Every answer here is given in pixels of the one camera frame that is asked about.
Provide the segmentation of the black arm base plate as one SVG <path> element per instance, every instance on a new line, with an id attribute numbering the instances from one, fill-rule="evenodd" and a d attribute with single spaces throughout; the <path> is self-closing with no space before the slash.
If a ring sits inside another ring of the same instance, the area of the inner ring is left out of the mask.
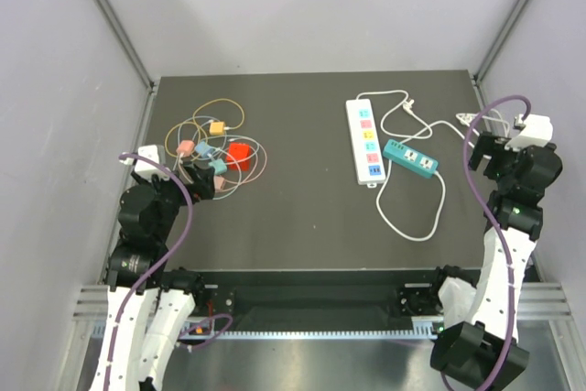
<path id="1" fill-rule="evenodd" d="M 278 310 L 381 310 L 391 317 L 434 316 L 441 306 L 425 285 L 208 285 L 203 307 L 211 313 L 242 315 L 253 308 Z"/>

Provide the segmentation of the dusty pink plug adapter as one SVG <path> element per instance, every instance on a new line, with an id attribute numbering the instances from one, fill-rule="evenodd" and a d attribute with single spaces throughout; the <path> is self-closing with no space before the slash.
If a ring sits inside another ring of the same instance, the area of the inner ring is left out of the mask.
<path id="1" fill-rule="evenodd" d="M 226 184 L 226 179 L 223 176 L 214 176 L 213 183 L 214 183 L 214 189 L 216 191 L 223 191 L 224 186 Z"/>

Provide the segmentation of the yellow usb charger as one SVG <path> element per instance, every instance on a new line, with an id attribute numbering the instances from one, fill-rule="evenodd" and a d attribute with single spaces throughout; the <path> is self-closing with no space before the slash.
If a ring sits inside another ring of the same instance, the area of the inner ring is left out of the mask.
<path id="1" fill-rule="evenodd" d="M 223 136 L 226 132 L 226 124 L 224 121 L 211 121 L 209 125 L 209 133 L 211 136 Z"/>

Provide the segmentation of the white power strip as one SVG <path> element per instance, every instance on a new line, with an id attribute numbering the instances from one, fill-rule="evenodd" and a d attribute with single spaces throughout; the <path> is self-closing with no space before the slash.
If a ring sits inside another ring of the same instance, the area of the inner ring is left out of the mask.
<path id="1" fill-rule="evenodd" d="M 385 166 L 371 102 L 354 99 L 345 102 L 357 183 L 376 188 L 385 182 Z"/>

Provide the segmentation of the teal usb charger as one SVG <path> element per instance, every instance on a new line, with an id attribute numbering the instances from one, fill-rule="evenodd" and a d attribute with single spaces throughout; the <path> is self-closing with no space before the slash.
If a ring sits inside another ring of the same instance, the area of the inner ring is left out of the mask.
<path id="1" fill-rule="evenodd" d="M 216 176 L 222 175 L 228 169 L 227 164 L 221 158 L 211 160 L 209 165 L 213 169 L 213 172 Z"/>

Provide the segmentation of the teal power strip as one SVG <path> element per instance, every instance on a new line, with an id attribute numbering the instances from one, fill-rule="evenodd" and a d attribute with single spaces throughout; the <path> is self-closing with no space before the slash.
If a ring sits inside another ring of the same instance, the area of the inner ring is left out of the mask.
<path id="1" fill-rule="evenodd" d="M 439 165 L 439 162 L 435 158 L 395 140 L 388 140 L 386 142 L 383 149 L 383 157 L 426 179 L 434 176 Z"/>

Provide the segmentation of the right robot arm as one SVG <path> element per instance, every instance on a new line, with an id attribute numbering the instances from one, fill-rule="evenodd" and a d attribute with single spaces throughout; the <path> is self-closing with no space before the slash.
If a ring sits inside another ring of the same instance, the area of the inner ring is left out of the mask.
<path id="1" fill-rule="evenodd" d="M 489 158 L 483 174 L 497 185 L 482 202 L 483 267 L 471 282 L 459 268 L 445 266 L 429 288 L 429 306 L 444 316 L 430 365 L 474 390 L 503 390 L 528 365 L 529 353 L 518 345 L 516 308 L 543 227 L 539 203 L 563 165 L 543 136 L 484 132 L 466 155 L 465 170 L 477 169 L 483 157 Z"/>

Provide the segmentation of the pink usb charger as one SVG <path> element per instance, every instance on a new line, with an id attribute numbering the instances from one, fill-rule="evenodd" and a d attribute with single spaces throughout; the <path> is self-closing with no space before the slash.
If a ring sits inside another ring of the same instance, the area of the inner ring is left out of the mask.
<path id="1" fill-rule="evenodd" d="M 179 157 L 188 157 L 191 156 L 195 149 L 195 143 L 193 140 L 186 139 L 179 142 L 177 147 L 177 155 Z"/>

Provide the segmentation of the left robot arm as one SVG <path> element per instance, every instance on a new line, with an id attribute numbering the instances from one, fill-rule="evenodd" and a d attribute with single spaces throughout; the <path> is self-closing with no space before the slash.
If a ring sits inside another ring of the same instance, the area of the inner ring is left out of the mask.
<path id="1" fill-rule="evenodd" d="M 159 390 L 180 331 L 202 312 L 201 276 L 167 271 L 167 240 L 181 207 L 215 195 L 214 173 L 188 165 L 189 183 L 163 166 L 133 171 L 120 198 L 120 232 L 106 272 L 107 317 L 93 390 Z"/>

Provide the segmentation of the light blue usb charger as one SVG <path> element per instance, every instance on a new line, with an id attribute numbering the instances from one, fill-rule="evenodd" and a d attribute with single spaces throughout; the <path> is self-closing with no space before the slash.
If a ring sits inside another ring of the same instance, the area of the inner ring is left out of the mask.
<path id="1" fill-rule="evenodd" d="M 196 160 L 209 160 L 213 158 L 215 148 L 208 144 L 206 141 L 200 141 L 195 146 L 195 159 Z"/>

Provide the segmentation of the red cube socket adapter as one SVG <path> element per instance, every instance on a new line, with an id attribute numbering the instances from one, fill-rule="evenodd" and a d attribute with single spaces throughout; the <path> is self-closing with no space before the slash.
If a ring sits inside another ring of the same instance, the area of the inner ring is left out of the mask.
<path id="1" fill-rule="evenodd" d="M 244 143 L 232 142 L 226 152 L 226 164 L 229 170 L 248 171 L 253 149 Z"/>

